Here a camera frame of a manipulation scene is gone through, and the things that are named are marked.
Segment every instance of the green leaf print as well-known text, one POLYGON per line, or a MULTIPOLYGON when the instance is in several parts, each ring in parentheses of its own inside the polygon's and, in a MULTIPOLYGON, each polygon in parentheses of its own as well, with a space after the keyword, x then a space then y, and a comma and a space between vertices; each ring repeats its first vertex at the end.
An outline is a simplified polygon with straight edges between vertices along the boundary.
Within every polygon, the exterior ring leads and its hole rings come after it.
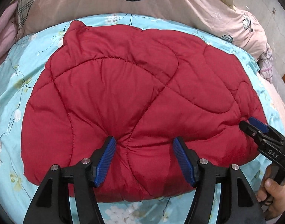
POLYGON ((20 89, 20 88, 23 87, 23 85, 24 85, 24 80, 21 78, 21 79, 19 79, 19 80, 14 84, 14 87, 15 87, 16 89, 20 89))
POLYGON ((17 178, 15 174, 10 173, 11 182, 15 183, 15 179, 17 178))
POLYGON ((19 192, 22 189, 22 179, 14 172, 10 173, 10 179, 12 183, 16 183, 13 187, 14 191, 19 192))
POLYGON ((25 81, 25 84, 29 84, 29 83, 30 83, 30 81, 31 81, 31 77, 30 77, 30 78, 28 78, 28 79, 25 81))

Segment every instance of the stitched seam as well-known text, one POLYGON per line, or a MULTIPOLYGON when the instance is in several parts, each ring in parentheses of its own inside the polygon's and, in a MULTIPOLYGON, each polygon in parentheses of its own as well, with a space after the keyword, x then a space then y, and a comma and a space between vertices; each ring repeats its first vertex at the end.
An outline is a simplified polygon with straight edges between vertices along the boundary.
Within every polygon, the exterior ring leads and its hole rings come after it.
POLYGON ((152 196, 153 197, 153 195, 151 195, 147 190, 146 190, 146 188, 137 180, 137 178, 135 177, 135 175, 134 175, 134 173, 133 173, 133 170, 132 170, 132 168, 131 168, 131 165, 130 165, 130 161, 129 161, 129 157, 128 157, 128 152, 129 152, 129 142, 130 142, 130 140, 131 140, 131 137, 132 137, 132 134, 133 134, 133 132, 134 132, 134 130, 136 129, 136 126, 138 125, 138 123, 140 122, 140 120, 142 119, 142 117, 145 115, 145 113, 148 111, 148 109, 151 107, 151 105, 153 104, 153 102, 158 98, 158 96, 163 92, 163 90, 167 87, 167 84, 173 79, 173 77, 175 76, 175 74, 176 74, 176 72, 177 72, 177 70, 178 70, 178 68, 179 68, 179 60, 178 60, 178 58, 176 57, 176 59, 177 59, 177 61, 178 61, 178 66, 177 66, 177 68, 176 68, 176 70, 175 70, 175 72, 174 72, 174 74, 172 75, 172 77, 168 80, 168 82, 166 83, 166 84, 164 84, 164 87, 160 90, 160 92, 158 93, 158 95, 153 99, 153 101, 149 104, 149 106, 146 108, 146 110, 142 113, 142 115, 140 116, 140 118, 139 118, 139 120, 137 121, 137 123, 135 124, 135 126, 133 127, 133 129, 132 129, 132 131, 131 131, 131 133, 130 133, 130 136, 129 136, 129 138, 128 138, 128 141, 127 141, 127 145, 126 145, 126 158, 127 158, 127 162, 128 162, 128 166, 129 166, 129 168, 130 168, 130 171, 131 171, 131 173, 132 173, 132 175, 133 175, 133 177, 134 177, 134 179, 137 181, 137 183, 141 186, 141 187, 143 187, 143 189, 150 195, 150 196, 152 196))
MULTIPOLYGON (((103 56, 103 57, 99 57, 99 58, 96 58, 96 59, 88 59, 88 60, 85 60, 85 61, 81 62, 80 64, 78 64, 78 65, 76 65, 76 66, 73 66, 73 67, 69 68, 68 70, 63 71, 61 74, 59 74, 59 75, 58 75, 57 77, 55 77, 55 78, 53 78, 53 76, 52 76, 52 80, 54 81, 55 79, 57 79, 58 77, 60 77, 60 76, 63 75, 64 73, 66 73, 66 72, 68 72, 68 71, 70 71, 70 70, 72 70, 72 69, 74 69, 74 68, 76 68, 76 67, 78 67, 78 66, 80 66, 80 65, 82 65, 82 64, 84 64, 84 63, 86 63, 86 62, 89 62, 89 61, 96 61, 96 60, 101 60, 101 59, 118 59, 118 60, 122 60, 122 61, 124 61, 124 62, 130 63, 130 64, 132 64, 132 65, 138 66, 139 68, 141 68, 141 69, 145 70, 146 72, 148 72, 149 74, 151 74, 151 75, 152 75, 154 78, 156 78, 159 82, 161 82, 157 77, 155 77, 154 74, 152 74, 152 73, 151 73, 150 71, 148 71, 147 69, 145 69, 145 68, 143 68, 143 67, 137 65, 137 64, 134 63, 134 62, 131 62, 131 61, 129 61, 129 60, 125 60, 125 59, 123 59, 123 58, 121 58, 121 57, 118 57, 118 56, 103 56)), ((47 86, 49 83, 52 83, 52 81, 50 81, 50 82, 44 84, 44 85, 43 85, 41 88, 39 88, 34 94, 36 94, 36 93, 37 93, 40 89, 42 89, 43 87, 47 86)))
POLYGON ((71 161, 72 161, 72 157, 73 157, 73 151, 74 151, 74 130, 73 130, 73 125, 72 125, 72 120, 71 120, 71 117, 70 117, 70 115, 69 115, 69 113, 68 113, 67 107, 66 107, 66 105, 64 104, 64 100, 63 100, 63 98, 61 97, 61 94, 60 94, 60 92, 59 92, 59 90, 58 90, 58 88, 57 88, 57 86, 56 86, 56 84, 55 84, 54 77, 53 77, 53 74, 52 74, 52 71, 51 71, 51 65, 50 65, 50 75, 51 75, 51 80, 52 80, 52 82, 53 82, 53 84, 54 84, 54 87, 55 87, 55 89, 56 89, 56 91, 57 91, 57 93, 58 93, 58 96, 59 96, 59 98, 61 99, 61 103, 63 104, 63 107, 64 107, 64 109, 65 109, 65 111, 66 111, 67 117, 68 117, 68 119, 69 119, 69 121, 70 121, 71 132, 72 132, 72 152, 71 152, 71 157, 70 157, 70 161, 69 161, 69 164, 68 164, 68 166, 70 166, 71 161))
MULTIPOLYGON (((203 57, 204 57, 204 59, 205 59, 205 62, 206 62, 206 64, 207 64, 207 60, 206 60, 206 57, 205 57, 205 50, 207 49, 209 47, 209 45, 206 45, 206 47, 204 48, 204 51, 203 51, 203 57)), ((211 69, 211 71, 214 73, 214 75, 217 77, 217 78, 219 78, 219 80, 223 83, 223 85, 225 86, 225 88, 230 92, 230 94, 232 95, 232 98, 233 98, 233 103, 231 104, 231 106, 230 106, 230 108, 229 108, 229 110, 233 107, 233 105, 234 105, 234 103, 236 102, 236 95, 234 96, 232 93, 231 93, 231 91, 228 89, 228 87, 225 85, 225 83, 224 83, 224 81, 212 70, 212 68, 208 65, 208 67, 211 69)))

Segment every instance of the clamp handle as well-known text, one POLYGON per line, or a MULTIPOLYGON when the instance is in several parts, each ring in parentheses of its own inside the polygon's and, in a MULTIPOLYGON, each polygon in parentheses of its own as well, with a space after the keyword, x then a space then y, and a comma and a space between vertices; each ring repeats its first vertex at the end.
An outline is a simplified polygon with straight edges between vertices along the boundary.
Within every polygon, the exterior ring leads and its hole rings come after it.
POLYGON ((242 224, 249 220, 266 224, 255 194, 238 165, 214 166, 208 160, 200 159, 181 137, 174 139, 173 149, 185 180, 197 187, 184 224, 209 223, 215 184, 222 184, 217 224, 242 224))
MULTIPOLYGON (((285 184, 285 137, 273 127, 262 123, 254 117, 249 118, 249 123, 241 121, 240 129, 254 139, 258 145, 258 152, 274 163, 271 167, 270 179, 280 185, 285 184)), ((267 193, 261 206, 272 204, 273 198, 267 193)))
POLYGON ((92 187, 104 182, 115 150, 116 141, 109 136, 90 158, 71 167, 52 165, 30 203, 23 224, 73 224, 68 184, 74 184, 80 224, 104 224, 92 187))

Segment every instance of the mattress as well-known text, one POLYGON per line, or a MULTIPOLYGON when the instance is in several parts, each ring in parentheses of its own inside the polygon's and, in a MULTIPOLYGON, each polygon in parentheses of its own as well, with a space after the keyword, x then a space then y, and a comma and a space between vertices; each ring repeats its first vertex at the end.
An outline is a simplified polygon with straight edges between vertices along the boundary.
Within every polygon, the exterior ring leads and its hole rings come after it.
MULTIPOLYGON (((257 77, 257 63, 244 50, 218 37, 176 22, 132 14, 96 15, 79 19, 87 26, 125 24, 141 29, 169 29, 193 34, 207 44, 241 62, 256 91, 268 123, 285 134, 282 120, 273 101, 257 77)), ((62 23, 19 40, 0 66, 0 203, 9 217, 22 224, 27 208, 37 189, 24 176, 21 159, 21 127, 26 103, 49 57, 62 46, 70 22, 62 23)), ((241 167, 253 190, 258 190, 265 168, 270 164, 259 155, 241 167)), ((210 223, 216 223, 220 186, 216 186, 210 223)), ((105 223, 184 223, 194 191, 172 198, 162 197, 141 202, 99 203, 105 223)), ((74 223, 77 223, 75 199, 70 198, 74 223)))

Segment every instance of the red puffer jacket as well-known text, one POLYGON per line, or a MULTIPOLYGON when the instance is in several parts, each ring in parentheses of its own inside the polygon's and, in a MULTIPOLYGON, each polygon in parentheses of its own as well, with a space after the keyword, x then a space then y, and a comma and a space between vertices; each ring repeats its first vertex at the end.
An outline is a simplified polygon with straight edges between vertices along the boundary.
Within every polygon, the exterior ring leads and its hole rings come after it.
POLYGON ((98 201, 139 201, 191 190, 172 150, 182 136, 213 164, 245 164, 258 152, 239 130, 266 122, 239 60, 171 30, 71 23, 27 103, 25 176, 39 185, 52 164, 75 165, 107 136, 117 149, 98 201))

